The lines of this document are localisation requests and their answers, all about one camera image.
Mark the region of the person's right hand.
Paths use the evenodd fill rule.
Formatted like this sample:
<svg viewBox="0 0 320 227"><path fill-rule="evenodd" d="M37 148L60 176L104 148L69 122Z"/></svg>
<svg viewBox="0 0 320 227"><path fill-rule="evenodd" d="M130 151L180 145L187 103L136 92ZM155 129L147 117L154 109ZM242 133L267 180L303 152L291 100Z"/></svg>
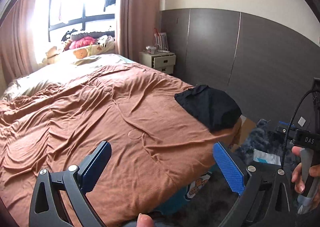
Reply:
<svg viewBox="0 0 320 227"><path fill-rule="evenodd" d="M291 151L294 155L297 155L300 157L301 150L302 150L301 147L294 146ZM310 167L309 174L312 177L319 177L319 165L314 165ZM291 182L295 184L295 190L299 194L302 194L303 191L305 190L305 184L302 180L302 163L299 163L296 166L296 168L293 170Z"/></svg>

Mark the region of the person's left thumb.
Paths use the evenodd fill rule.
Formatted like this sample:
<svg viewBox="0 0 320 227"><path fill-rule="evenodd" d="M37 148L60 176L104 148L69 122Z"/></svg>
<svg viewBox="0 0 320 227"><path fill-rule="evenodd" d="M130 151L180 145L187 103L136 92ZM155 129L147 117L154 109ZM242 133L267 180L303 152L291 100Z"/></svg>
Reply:
<svg viewBox="0 0 320 227"><path fill-rule="evenodd" d="M154 227L154 226L155 226L155 223L150 216L142 213L138 215L136 227Z"/></svg>

